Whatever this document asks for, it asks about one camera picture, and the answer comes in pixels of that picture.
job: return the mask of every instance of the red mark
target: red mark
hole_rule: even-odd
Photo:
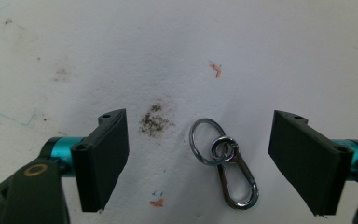
[[[220,78],[220,74],[222,74],[220,66],[217,66],[215,63],[210,63],[209,66],[212,67],[214,71],[216,71],[216,78]]]
[[[150,202],[150,204],[154,207],[162,207],[164,204],[164,199],[159,199],[157,202]]]

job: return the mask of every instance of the carabiner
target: carabiner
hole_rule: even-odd
[[[253,177],[251,171],[249,170],[248,166],[246,165],[245,161],[243,160],[240,154],[238,143],[231,137],[221,136],[214,140],[212,145],[212,154],[215,159],[219,158],[219,155],[217,153],[217,147],[220,144],[229,144],[231,146],[231,150],[234,151],[233,152],[234,155],[233,157],[228,158],[226,162],[238,164],[240,166],[240,170],[245,175],[245,178],[250,186],[250,193],[248,196],[248,200],[246,202],[235,201],[234,199],[231,198],[229,192],[225,167],[222,164],[217,165],[217,170],[219,172],[220,182],[222,184],[222,190],[223,190],[223,195],[225,196],[225,201],[230,207],[234,209],[241,209],[241,210],[249,209],[253,205],[255,205],[258,199],[258,186],[255,182],[255,178]]]

